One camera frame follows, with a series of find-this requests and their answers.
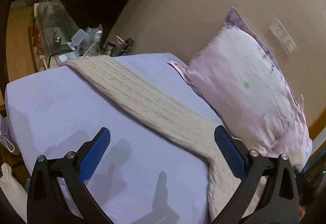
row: blue gripper pad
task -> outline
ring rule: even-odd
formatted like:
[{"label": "blue gripper pad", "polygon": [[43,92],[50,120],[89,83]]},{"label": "blue gripper pad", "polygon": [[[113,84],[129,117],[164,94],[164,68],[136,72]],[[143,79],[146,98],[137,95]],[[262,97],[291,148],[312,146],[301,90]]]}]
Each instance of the blue gripper pad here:
[{"label": "blue gripper pad", "polygon": [[230,167],[234,177],[237,177],[243,181],[247,175],[246,162],[232,141],[220,127],[215,129],[214,140],[224,156],[228,166]]},{"label": "blue gripper pad", "polygon": [[78,177],[82,183],[92,177],[96,167],[110,144],[110,139],[110,131],[107,128],[103,128],[102,132],[89,148],[84,158],[79,162]]}]

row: pillow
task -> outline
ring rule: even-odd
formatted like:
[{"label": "pillow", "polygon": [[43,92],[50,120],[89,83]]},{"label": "pillow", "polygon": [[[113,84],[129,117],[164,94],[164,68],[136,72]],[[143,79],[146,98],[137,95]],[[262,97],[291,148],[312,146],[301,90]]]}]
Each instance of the pillow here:
[{"label": "pillow", "polygon": [[[272,157],[286,153],[303,168],[312,150],[303,106],[253,36],[227,20],[183,73],[249,150]],[[282,145],[285,139],[293,142],[290,148]]]},{"label": "pillow", "polygon": [[267,45],[264,44],[263,41],[261,41],[257,35],[255,35],[249,27],[244,23],[242,18],[240,17],[240,14],[237,12],[235,8],[231,8],[231,10],[228,13],[228,16],[225,20],[225,25],[233,25],[238,27],[240,30],[246,32],[247,34],[251,35],[259,44],[259,46],[262,48],[262,50],[265,52],[265,54],[269,57],[269,59],[272,61],[274,66],[278,69],[278,71],[281,73],[280,68],[278,67],[278,64],[276,63],[275,58],[273,57],[272,53],[270,52]]}]

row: light switch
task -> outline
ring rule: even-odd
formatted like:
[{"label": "light switch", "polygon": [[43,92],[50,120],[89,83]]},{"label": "light switch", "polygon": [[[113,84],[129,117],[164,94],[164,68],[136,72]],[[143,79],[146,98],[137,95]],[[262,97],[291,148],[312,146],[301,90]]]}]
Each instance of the light switch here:
[{"label": "light switch", "polygon": [[280,23],[278,19],[276,19],[270,26],[269,30],[281,44],[285,53],[290,56],[292,51],[296,48],[294,41],[292,40],[289,33],[286,31],[284,26]]}]

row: cable knit throw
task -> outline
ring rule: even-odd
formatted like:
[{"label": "cable knit throw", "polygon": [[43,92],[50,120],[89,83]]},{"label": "cable knit throw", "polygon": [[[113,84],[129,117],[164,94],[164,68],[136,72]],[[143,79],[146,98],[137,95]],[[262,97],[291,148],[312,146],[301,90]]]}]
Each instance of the cable knit throw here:
[{"label": "cable knit throw", "polygon": [[[228,203],[240,180],[235,178],[214,141],[216,124],[187,109],[109,56],[69,60],[99,91],[175,144],[205,157],[209,164],[207,198],[211,219]],[[255,194],[246,214],[253,212]]]}]

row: mattress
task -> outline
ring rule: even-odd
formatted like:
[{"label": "mattress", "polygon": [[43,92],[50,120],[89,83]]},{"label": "mattress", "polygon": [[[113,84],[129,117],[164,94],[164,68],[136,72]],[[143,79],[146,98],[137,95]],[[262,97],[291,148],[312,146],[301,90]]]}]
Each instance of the mattress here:
[{"label": "mattress", "polygon": [[[167,64],[171,60],[183,64],[174,55],[116,60],[184,106],[222,124]],[[206,161],[145,127],[72,69],[63,66],[9,83],[6,109],[30,173],[39,155],[63,157],[101,127],[110,130],[111,143],[85,184],[116,224],[208,222]],[[72,212],[79,215],[62,179],[60,185]]]}]

